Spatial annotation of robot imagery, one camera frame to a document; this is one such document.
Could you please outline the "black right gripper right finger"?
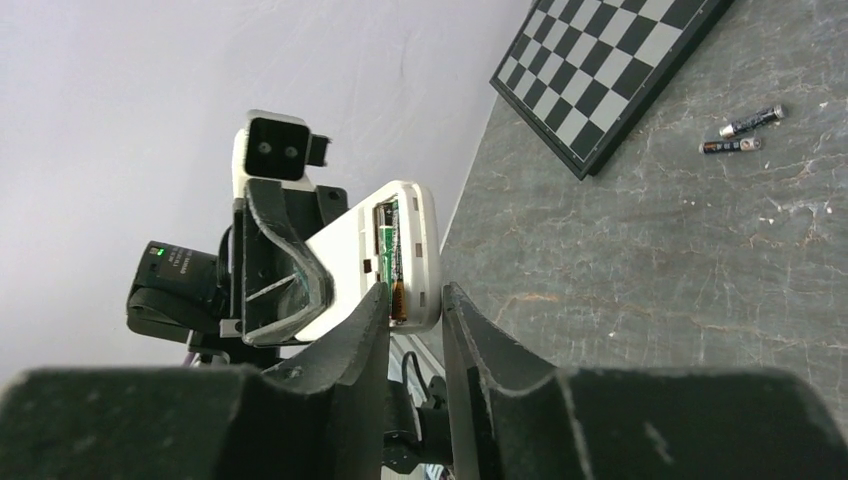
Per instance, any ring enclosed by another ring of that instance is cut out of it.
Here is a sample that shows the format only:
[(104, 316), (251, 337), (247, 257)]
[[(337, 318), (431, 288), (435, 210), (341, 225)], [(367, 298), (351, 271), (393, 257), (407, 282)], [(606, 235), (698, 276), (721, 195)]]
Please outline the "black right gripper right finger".
[(558, 367), (442, 293), (460, 479), (843, 479), (826, 405), (774, 368)]

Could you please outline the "white remote with dark buttons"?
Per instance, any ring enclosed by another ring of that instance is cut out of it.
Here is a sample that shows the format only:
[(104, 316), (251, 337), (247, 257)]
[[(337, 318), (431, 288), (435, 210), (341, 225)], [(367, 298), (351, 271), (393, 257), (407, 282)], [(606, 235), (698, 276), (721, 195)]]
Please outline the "white remote with dark buttons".
[(390, 330), (432, 329), (441, 315), (442, 272), (433, 196), (411, 181), (385, 184), (306, 241), (333, 281), (333, 300), (298, 331), (312, 342), (348, 317), (376, 284), (389, 291)]

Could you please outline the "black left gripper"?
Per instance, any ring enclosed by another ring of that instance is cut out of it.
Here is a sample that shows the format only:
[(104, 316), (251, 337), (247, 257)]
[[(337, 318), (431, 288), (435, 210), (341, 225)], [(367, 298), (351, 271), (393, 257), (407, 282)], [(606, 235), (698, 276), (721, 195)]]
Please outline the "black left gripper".
[(283, 345), (334, 299), (332, 275), (307, 241), (348, 211), (347, 192), (250, 179), (233, 205), (230, 317), (244, 342)]

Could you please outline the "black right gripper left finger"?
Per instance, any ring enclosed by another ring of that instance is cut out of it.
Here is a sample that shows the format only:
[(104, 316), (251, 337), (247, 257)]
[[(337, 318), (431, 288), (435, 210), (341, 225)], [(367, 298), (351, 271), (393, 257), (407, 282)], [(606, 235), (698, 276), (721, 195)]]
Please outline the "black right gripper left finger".
[(271, 368), (41, 368), (1, 391), (5, 479), (377, 479), (389, 293)]

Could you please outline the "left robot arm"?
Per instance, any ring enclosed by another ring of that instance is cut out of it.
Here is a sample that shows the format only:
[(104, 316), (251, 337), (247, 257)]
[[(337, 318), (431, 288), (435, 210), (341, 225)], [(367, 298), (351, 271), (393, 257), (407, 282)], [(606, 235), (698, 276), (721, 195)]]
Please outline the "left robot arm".
[(185, 343), (205, 364), (271, 366), (333, 298), (332, 276), (306, 242), (348, 209), (342, 188), (248, 181), (217, 253), (148, 243), (126, 301), (128, 328)]

